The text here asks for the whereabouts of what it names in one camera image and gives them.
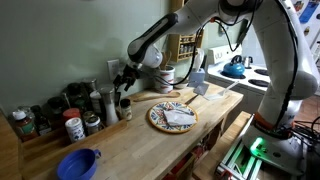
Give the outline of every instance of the white robotic arm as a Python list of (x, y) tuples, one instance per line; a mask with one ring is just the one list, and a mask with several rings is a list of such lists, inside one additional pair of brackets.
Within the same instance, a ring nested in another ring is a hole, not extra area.
[[(319, 73), (290, 0), (189, 0), (183, 8), (164, 16), (130, 43), (128, 54), (132, 63), (126, 66), (123, 76), (115, 79), (115, 86), (127, 83), (128, 89), (139, 78), (139, 64), (151, 68), (160, 65), (161, 52), (153, 46), (159, 38), (166, 34), (194, 33), (211, 18), (228, 25), (249, 20), (266, 60), (271, 83), (257, 107), (253, 125), (243, 138), (245, 145), (250, 147), (257, 137), (262, 137), (269, 142), (264, 150), (283, 152), (284, 158), (294, 162), (284, 167), (288, 162), (281, 158), (266, 155), (261, 159), (292, 174), (303, 173), (297, 171), (301, 156), (296, 151), (299, 150), (292, 147), (290, 133), (281, 129), (291, 126), (302, 99), (315, 93)], [(246, 32), (240, 36), (240, 42)]]

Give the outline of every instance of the green wall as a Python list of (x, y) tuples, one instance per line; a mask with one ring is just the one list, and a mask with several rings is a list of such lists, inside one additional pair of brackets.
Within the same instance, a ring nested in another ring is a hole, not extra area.
[[(2, 0), (0, 3), (0, 107), (43, 104), (85, 77), (108, 81), (107, 60), (128, 61), (128, 44), (169, 10), (169, 0)], [(216, 25), (203, 47), (227, 44)], [(238, 27), (229, 30), (237, 36)], [(156, 44), (162, 47), (165, 38)], [(190, 61), (174, 66), (183, 73)], [(150, 87), (139, 80), (124, 95)]]

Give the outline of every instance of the decorative plate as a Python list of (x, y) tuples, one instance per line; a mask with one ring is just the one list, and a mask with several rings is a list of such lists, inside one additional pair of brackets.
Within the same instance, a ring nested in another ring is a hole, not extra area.
[(191, 107), (179, 102), (161, 102), (154, 105), (148, 112), (148, 119), (156, 128), (168, 133), (184, 133), (191, 130), (197, 123), (182, 126), (170, 126), (164, 117), (164, 110), (173, 110), (176, 108), (186, 108), (186, 112), (195, 116), (198, 122), (198, 115)]

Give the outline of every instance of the pepper grinder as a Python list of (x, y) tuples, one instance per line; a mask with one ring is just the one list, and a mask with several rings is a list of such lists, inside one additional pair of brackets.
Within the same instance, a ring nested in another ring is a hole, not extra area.
[(110, 126), (119, 122), (114, 106), (114, 88), (102, 87), (99, 90), (104, 106), (106, 108), (106, 124)]

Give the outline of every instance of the cloth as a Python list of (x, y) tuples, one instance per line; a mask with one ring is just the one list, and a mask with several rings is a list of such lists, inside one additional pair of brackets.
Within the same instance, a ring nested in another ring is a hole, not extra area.
[(170, 126), (191, 125), (197, 123), (195, 116), (179, 110), (163, 111)]

